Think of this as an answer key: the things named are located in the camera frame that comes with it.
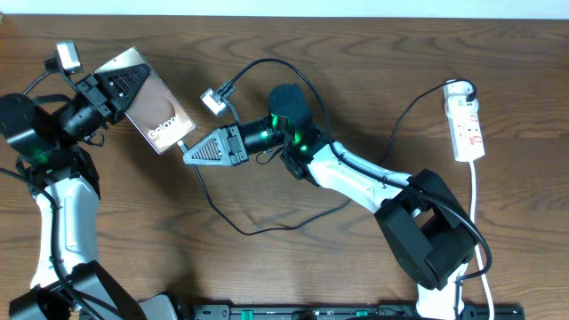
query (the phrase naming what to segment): green led light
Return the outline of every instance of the green led light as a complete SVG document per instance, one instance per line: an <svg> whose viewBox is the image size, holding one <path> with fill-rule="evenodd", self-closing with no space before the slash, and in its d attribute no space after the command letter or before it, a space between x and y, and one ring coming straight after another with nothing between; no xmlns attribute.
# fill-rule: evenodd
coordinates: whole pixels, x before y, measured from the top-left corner
<svg viewBox="0 0 569 320"><path fill-rule="evenodd" d="M276 128L276 123L278 122L278 116L272 115L273 116L273 128Z"/></svg>
<svg viewBox="0 0 569 320"><path fill-rule="evenodd" d="M43 153L42 149L34 148L32 152L35 153L34 161L37 162L38 164L47 164L47 162L49 161L47 156L45 156L45 154Z"/></svg>
<svg viewBox="0 0 569 320"><path fill-rule="evenodd" d="M295 145L299 144L299 142L301 142L301 139L302 139L302 135L301 135L301 133L300 133L300 132L298 132L298 131L297 131L297 132L295 132L295 133L294 133L294 141L293 141L293 146L295 146Z"/></svg>

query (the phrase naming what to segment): white cable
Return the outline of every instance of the white cable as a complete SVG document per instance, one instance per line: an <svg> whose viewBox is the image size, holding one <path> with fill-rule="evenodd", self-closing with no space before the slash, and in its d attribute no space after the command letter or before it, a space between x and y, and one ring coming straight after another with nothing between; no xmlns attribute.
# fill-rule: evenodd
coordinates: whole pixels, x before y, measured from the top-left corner
<svg viewBox="0 0 569 320"><path fill-rule="evenodd" d="M472 180L472 198L470 200L470 219L472 223L476 223L476 208L477 208L477 173L474 170L474 161L469 161L470 164L470 178ZM482 255L480 254L480 247L477 245L474 247L474 252L477 256L478 269L481 270L484 267L482 263ZM492 294L490 293L490 285L488 284L488 279L486 274L481 276L482 285L484 286L484 292L486 294L486 299L488 300L488 320L494 320L494 303L492 300Z"/></svg>

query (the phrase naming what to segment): phone screen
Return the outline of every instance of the phone screen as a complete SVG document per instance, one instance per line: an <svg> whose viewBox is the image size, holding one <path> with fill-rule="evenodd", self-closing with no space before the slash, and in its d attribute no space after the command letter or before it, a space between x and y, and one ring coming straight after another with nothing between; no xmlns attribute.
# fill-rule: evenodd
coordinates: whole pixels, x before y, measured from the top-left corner
<svg viewBox="0 0 569 320"><path fill-rule="evenodd" d="M146 63L150 73L134 97L126 116L158 153L196 129L196 124L172 95L156 71L133 47L95 70L95 74Z"/></svg>

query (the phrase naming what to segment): wooden table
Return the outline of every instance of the wooden table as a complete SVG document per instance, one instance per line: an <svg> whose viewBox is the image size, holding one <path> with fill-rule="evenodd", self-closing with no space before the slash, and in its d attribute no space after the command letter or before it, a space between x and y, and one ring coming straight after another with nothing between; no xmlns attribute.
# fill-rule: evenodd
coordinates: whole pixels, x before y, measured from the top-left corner
<svg viewBox="0 0 569 320"><path fill-rule="evenodd" d="M493 297L521 303L529 319L569 316L569 22L5 16L0 94L21 92L66 39L76 41L88 72L136 45L196 120L188 143L232 121L213 116L202 92L252 60L285 59L325 97L336 139L372 161L412 99L445 79L467 77L481 104L486 156L477 161L477 225L493 250ZM231 99L250 120L266 113L275 85L300 82L284 67L261 65ZM71 94L57 76L33 91L56 92ZM468 208L469 169L453 160L442 103L439 91L413 109L385 166L438 172ZM298 232L240 236L210 209L178 150L156 155L128 121L106 135L104 148L85 146L100 174L100 257L135 299L166 289L187 301L242 304L416 299L414 283L363 207L352 204ZM0 144L2 167L13 168L16 156ZM245 230L298 223L345 201L296 181L280 160L202 172L215 203ZM36 270L40 218L23 185L0 181L5 318ZM485 303L479 280L466 283L465 296Z"/></svg>

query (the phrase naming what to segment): white power strip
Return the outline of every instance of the white power strip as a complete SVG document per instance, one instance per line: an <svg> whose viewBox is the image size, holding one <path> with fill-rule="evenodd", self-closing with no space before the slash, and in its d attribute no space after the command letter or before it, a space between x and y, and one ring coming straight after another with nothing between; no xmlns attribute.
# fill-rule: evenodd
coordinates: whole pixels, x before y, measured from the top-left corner
<svg viewBox="0 0 569 320"><path fill-rule="evenodd" d="M485 154L478 122L478 99L467 101L467 96L472 90L472 85L464 81L443 87L445 113L451 128L454 159L460 162L474 161Z"/></svg>
<svg viewBox="0 0 569 320"><path fill-rule="evenodd" d="M451 139L453 141L454 159L470 164L470 176L472 179L472 198L470 203L470 219L476 221L476 202L477 202L477 179L474 168L474 160L485 154L484 143L482 142L482 132L478 121L478 100L467 101L467 96L472 93L472 85L460 81L448 84L443 87L445 93L445 113L448 117L448 124L451 129ZM480 248L475 247L478 269L482 269L482 256ZM486 299L488 300L488 319L494 320L494 305L490 285L486 275L481 275L482 285Z"/></svg>

